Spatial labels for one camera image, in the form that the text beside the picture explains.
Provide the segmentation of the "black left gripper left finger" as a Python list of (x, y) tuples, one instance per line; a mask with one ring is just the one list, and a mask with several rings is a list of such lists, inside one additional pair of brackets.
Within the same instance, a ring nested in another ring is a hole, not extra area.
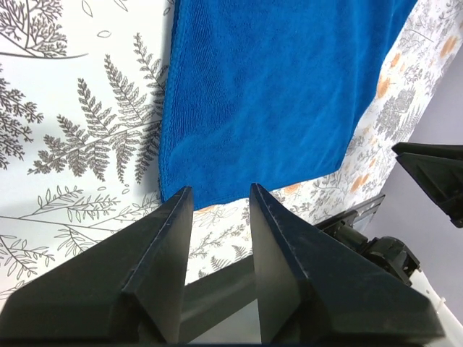
[(192, 231), (183, 187), (154, 212), (15, 291), (2, 343), (176, 343)]

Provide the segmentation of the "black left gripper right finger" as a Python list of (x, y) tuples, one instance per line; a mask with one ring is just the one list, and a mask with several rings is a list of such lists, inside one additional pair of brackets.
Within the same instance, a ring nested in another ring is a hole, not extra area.
[(445, 336), (428, 299), (250, 188), (250, 227), (264, 343), (431, 343)]

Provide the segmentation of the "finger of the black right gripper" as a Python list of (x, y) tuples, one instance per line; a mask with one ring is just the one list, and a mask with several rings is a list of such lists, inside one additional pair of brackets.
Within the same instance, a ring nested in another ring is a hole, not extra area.
[(402, 153), (398, 163), (457, 228), (462, 228), (462, 161)]
[(395, 154), (409, 162), (456, 160), (462, 162), (462, 145), (431, 145), (399, 142), (392, 147)]

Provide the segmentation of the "blue towel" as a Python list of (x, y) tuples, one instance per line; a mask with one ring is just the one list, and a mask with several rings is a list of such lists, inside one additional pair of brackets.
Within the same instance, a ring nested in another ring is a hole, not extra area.
[(413, 1), (178, 1), (161, 197), (196, 209), (337, 171)]

